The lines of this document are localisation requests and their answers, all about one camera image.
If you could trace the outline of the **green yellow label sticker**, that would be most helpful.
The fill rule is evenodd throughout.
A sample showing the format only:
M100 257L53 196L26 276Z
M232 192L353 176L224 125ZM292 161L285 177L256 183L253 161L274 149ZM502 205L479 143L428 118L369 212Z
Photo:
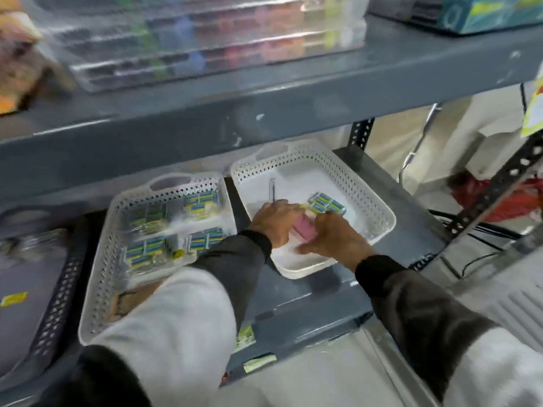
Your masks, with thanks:
M253 326L248 325L244 328L241 328L239 334L236 337L236 344L234 347L233 354L240 352L243 349L246 349L256 343L255 334L253 331Z

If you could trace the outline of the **red bag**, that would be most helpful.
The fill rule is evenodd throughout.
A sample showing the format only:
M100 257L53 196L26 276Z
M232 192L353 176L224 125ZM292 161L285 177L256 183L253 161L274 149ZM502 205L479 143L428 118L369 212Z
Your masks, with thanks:
M463 209L473 204L490 206L495 200L487 187L489 179L477 179L469 171L464 171L457 177L449 180L449 188L454 200ZM528 217L532 213L540 211L543 207L543 177L535 176L527 178L507 196L500 199L493 209L488 212L483 220L489 223L499 223L515 218Z

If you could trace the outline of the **grey perforated plastic basket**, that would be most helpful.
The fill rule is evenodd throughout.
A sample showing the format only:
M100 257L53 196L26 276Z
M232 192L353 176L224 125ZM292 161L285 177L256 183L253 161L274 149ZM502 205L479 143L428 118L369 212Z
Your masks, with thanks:
M0 213L0 391L40 376L54 360L87 252L85 216L33 207Z

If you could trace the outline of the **brown cardboard piece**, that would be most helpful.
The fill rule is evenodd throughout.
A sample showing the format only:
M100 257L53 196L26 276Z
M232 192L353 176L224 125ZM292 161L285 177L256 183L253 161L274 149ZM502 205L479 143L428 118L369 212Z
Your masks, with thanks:
M132 309L137 306L135 303L137 298L138 293L132 291L114 295L111 301L108 322L117 321L129 314Z

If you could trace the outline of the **person's left hand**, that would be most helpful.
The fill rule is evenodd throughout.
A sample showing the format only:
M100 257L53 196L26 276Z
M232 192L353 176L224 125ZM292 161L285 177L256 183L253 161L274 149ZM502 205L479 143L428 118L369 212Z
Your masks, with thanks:
M255 214L248 230L260 233L268 238L272 249L280 248L289 241L289 232L295 220L275 220L272 218L272 204L265 203Z

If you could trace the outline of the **person's right forearm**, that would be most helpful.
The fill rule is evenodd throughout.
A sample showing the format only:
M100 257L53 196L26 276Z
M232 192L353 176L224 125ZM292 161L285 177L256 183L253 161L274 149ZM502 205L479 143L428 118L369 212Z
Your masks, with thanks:
M543 354L387 256L356 279L377 318L443 407L543 407Z

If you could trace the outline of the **person's right hand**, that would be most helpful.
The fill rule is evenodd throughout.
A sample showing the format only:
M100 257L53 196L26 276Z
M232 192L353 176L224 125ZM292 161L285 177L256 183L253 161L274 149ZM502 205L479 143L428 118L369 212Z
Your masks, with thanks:
M377 255L366 239L339 214L337 214L337 244L335 247L334 254L319 255L336 260L353 273L363 260Z

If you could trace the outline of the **orange yellow packets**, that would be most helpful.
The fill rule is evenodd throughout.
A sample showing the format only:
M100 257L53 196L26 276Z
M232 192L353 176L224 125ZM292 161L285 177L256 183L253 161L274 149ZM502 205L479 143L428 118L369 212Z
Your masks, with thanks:
M28 108L35 96L77 89L20 0L0 0L0 117Z

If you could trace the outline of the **stack of clear marker cases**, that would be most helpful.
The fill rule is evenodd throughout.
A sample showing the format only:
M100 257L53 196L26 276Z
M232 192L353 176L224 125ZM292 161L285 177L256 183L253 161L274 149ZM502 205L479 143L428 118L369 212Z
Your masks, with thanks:
M364 45L370 0L20 0L56 58L97 93Z

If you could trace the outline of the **person's left forearm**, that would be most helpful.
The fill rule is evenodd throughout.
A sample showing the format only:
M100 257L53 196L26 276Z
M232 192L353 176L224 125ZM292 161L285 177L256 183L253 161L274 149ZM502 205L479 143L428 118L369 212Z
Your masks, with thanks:
M167 278L85 347L76 407L204 407L280 244L271 231L244 230Z

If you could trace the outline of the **grey metal shelf rack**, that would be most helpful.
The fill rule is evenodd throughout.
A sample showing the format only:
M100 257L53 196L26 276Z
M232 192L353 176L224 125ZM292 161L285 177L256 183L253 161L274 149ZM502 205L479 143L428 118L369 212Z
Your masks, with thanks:
M0 210L108 179L529 82L543 25L451 37L368 18L357 51L88 94L46 80L0 116Z

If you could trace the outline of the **yellow green hanging tag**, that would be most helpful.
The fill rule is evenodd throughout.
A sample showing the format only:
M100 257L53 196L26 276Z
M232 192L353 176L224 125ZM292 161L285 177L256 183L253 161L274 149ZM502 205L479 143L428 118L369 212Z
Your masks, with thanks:
M534 81L531 83L532 95L523 116L520 136L527 138L543 131L543 61L541 61Z

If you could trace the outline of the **white perforated plastic basket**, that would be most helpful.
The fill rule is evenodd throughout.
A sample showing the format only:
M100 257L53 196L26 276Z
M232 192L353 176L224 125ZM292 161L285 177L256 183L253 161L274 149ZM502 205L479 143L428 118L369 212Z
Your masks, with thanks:
M323 192L347 208L351 227L374 245L396 226L390 207L329 148L316 139L264 145L234 162L230 176L249 218L269 200L269 180L276 179L276 198L307 205Z
M204 220L189 218L184 212L185 196L208 190L219 191L220 213ZM138 205L151 203L167 205L167 227L153 234L127 231L126 213ZM107 211L94 258L79 323L79 342L83 346L90 344L92 339L114 323L108 322L114 295L135 292L139 287L163 280L183 267L191 266L202 254L196 256L186 252L188 236L214 227L221 227L226 237L237 232L225 179L219 172L170 173L116 195ZM152 272L127 275L122 264L125 246L134 241L170 235L175 235L178 241L171 263Z

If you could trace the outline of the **pink packet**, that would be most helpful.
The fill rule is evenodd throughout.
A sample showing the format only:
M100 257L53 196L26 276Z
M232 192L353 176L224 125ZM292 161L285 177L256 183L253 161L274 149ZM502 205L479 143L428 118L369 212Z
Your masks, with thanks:
M315 226L316 214L306 211L300 214L293 226L291 232L303 243L311 242L317 235Z

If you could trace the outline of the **blue green packet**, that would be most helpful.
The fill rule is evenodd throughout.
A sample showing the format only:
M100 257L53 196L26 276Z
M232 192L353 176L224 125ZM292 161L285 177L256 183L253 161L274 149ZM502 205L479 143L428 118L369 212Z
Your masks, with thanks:
M341 216L345 215L347 208L334 198L323 192L316 192L307 200L307 207L314 214L335 212Z
M123 249L123 268L129 276L155 271L174 260L177 246L175 235L134 241Z
M204 220L219 214L221 203L218 190L208 190L185 196L184 212L194 220Z
M126 213L126 230L145 234L161 232L169 224L165 203L138 205Z
M214 227L192 233L187 238L186 252L199 256L226 237L221 227Z

